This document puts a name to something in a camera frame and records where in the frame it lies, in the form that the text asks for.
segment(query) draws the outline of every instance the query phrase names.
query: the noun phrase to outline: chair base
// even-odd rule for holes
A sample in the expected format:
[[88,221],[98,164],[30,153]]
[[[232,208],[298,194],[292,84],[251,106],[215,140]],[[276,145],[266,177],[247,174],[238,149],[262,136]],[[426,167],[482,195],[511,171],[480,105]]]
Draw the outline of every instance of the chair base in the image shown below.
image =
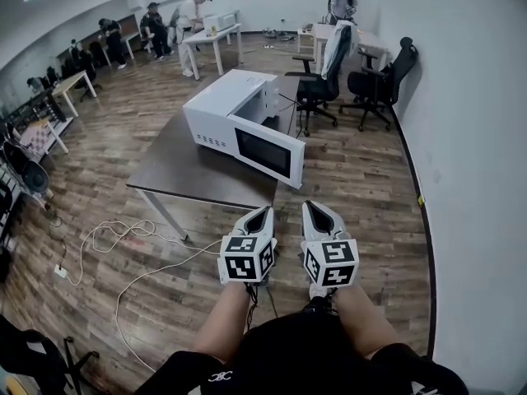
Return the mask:
[[[320,103],[323,104],[324,107],[328,106],[328,104],[326,102],[320,102]],[[298,105],[296,107],[296,111],[305,111],[304,136],[306,136],[306,137],[308,137],[310,135],[309,127],[310,127],[310,114],[311,113],[313,113],[315,115],[320,114],[320,115],[323,115],[324,117],[327,117],[328,119],[332,119],[333,120],[333,122],[332,122],[333,127],[336,128],[338,126],[338,120],[337,120],[337,118],[334,115],[325,112],[323,109],[320,109],[316,105],[310,105],[310,104]]]
[[70,374],[72,378],[73,387],[75,388],[75,392],[77,393],[77,395],[82,395],[81,382],[84,383],[89,388],[91,388],[93,391],[95,391],[95,393],[104,394],[97,387],[95,387],[92,383],[86,380],[84,376],[81,375],[82,366],[84,366],[86,362],[92,356],[94,356],[95,358],[99,358],[99,353],[97,351],[87,352],[85,355],[82,356],[82,358],[77,363],[73,363],[72,353],[69,350],[69,344],[73,344],[73,338],[71,337],[64,338],[64,350],[66,351],[66,363],[68,365],[67,372]]
[[361,102],[360,104],[345,104],[341,105],[338,109],[339,113],[343,112],[343,109],[364,109],[364,114],[362,115],[361,124],[359,124],[359,132],[364,131],[364,122],[366,121],[366,117],[368,113],[374,114],[377,118],[381,119],[383,122],[386,123],[386,130],[391,129],[391,122],[379,112],[379,109],[384,110],[385,106],[381,104],[375,104],[370,100],[365,100],[364,102]]
[[[98,89],[98,90],[101,90],[102,91],[102,86],[101,85],[98,85],[96,83],[93,83],[92,84],[93,86],[93,89]],[[91,91],[90,91],[90,88],[86,87],[86,90],[84,91],[84,94],[82,94],[82,97],[81,97],[81,102],[86,98],[91,98],[93,95],[91,94]]]

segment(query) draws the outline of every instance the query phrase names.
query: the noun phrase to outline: wood-patterned flooring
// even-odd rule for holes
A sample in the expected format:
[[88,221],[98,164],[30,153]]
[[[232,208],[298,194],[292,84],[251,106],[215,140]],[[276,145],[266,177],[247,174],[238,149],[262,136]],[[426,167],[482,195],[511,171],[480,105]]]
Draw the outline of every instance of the wood-patterned flooring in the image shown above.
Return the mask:
[[[266,41],[259,35],[246,35],[244,42],[243,68],[277,74],[301,71],[301,63],[291,60],[295,43],[273,41],[281,51],[264,49]],[[236,53],[236,49],[224,50],[226,58]],[[202,51],[206,76],[216,66],[211,63],[212,49],[202,46]],[[353,65],[349,62],[344,71]],[[430,304],[427,245],[410,171],[396,131],[386,132],[372,118],[360,133],[360,113],[337,114],[338,103],[352,98],[345,79],[342,75],[340,99],[329,107],[338,116],[338,128],[326,118],[311,119],[304,185],[300,190],[281,185],[277,192],[274,207],[280,257],[271,275],[273,298],[281,315],[298,310],[308,300],[298,253],[301,203],[312,198],[345,219],[358,242],[362,285],[404,340],[424,354]],[[63,218],[63,224],[51,231],[64,237],[68,253],[63,265],[73,280],[79,276],[81,242],[102,221],[158,221],[125,183],[152,140],[170,116],[181,113],[182,104],[198,85],[180,75],[177,56],[154,63],[146,54],[139,54],[123,71],[100,73],[97,82],[104,87],[100,98],[77,103],[80,117],[63,135],[69,154],[55,148],[45,161],[55,194],[53,205]],[[198,247],[220,239],[245,213],[164,199]],[[100,352],[100,359],[86,366],[87,376],[112,393],[131,393],[151,372],[120,339],[114,322],[117,295],[138,275],[180,262],[193,252],[135,236],[107,254],[97,253],[89,244],[84,278],[79,287],[72,287],[54,274],[63,248],[49,237],[49,221],[32,202],[20,217],[21,225],[12,230],[17,246],[5,285],[5,315],[21,328],[38,329],[59,346],[63,337],[75,337],[77,356],[88,350]],[[158,230],[170,235],[162,224]],[[100,246],[108,248],[113,238],[110,232],[102,232]],[[119,318],[126,338],[148,364],[158,367],[172,352],[189,346],[221,288],[216,257],[211,254],[149,276],[123,297]],[[263,293],[254,323],[272,317]]]

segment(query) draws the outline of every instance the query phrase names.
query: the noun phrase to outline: power strip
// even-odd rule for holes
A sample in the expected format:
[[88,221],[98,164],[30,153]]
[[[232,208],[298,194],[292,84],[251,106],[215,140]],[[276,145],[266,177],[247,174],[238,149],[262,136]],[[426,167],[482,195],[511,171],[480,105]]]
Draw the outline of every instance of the power strip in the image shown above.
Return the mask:
[[64,269],[63,267],[60,267],[59,265],[55,265],[54,272],[63,279],[66,279],[66,276],[68,275],[68,271],[66,271],[66,269]]

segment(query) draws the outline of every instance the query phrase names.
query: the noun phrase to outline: microwave oven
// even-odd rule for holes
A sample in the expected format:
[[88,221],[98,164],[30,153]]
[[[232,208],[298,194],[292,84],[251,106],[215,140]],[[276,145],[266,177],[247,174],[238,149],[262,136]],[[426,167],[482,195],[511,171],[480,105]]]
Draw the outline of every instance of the microwave oven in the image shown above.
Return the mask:
[[220,30],[226,30],[227,28],[230,28],[235,24],[236,17],[232,13],[224,15],[205,16],[203,18],[203,28],[205,29],[207,35],[210,35],[212,33],[213,27],[216,29],[216,32],[219,32]]
[[299,188],[305,143],[264,126],[278,114],[277,77],[231,70],[183,106],[194,141]]

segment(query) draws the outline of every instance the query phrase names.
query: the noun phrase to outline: microwave door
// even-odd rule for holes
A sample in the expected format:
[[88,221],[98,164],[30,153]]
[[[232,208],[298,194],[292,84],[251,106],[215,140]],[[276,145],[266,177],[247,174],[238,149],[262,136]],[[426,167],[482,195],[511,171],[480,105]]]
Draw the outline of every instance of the microwave door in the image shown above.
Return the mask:
[[302,185],[305,143],[241,117],[232,121],[235,158],[293,188]]

